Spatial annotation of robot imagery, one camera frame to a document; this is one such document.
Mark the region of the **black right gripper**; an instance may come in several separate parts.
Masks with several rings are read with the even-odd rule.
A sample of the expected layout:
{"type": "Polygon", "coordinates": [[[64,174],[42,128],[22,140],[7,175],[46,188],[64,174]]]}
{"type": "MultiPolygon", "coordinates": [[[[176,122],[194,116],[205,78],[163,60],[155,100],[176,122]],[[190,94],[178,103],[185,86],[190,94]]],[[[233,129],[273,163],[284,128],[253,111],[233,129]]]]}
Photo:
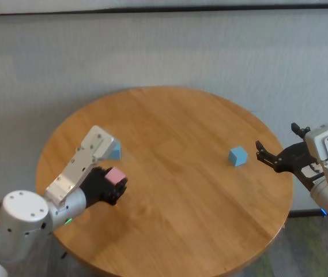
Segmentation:
{"type": "MultiPolygon", "coordinates": [[[[310,132],[310,127],[301,128],[297,123],[291,123],[291,131],[295,135],[304,139],[306,134],[310,132]]],[[[257,149],[257,159],[271,167],[275,172],[290,172],[292,173],[308,191],[311,191],[314,186],[314,181],[320,177],[323,177],[324,173],[312,174],[312,177],[306,177],[302,169],[306,166],[310,169],[310,165],[318,164],[317,159],[312,157],[309,153],[308,147],[305,142],[293,144],[285,148],[278,155],[268,152],[260,141],[255,142],[257,149]]]]}

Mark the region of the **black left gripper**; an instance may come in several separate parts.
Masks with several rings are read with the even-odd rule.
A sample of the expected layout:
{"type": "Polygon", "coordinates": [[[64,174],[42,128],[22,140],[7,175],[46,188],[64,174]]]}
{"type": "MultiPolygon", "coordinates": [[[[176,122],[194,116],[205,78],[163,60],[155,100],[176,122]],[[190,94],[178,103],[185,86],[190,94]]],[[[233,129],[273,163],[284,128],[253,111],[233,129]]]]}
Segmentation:
{"type": "Polygon", "coordinates": [[[112,167],[94,167],[81,184],[81,190],[85,195],[86,207],[90,207],[97,202],[105,202],[115,205],[127,188],[127,178],[113,183],[106,175],[112,167]]]}

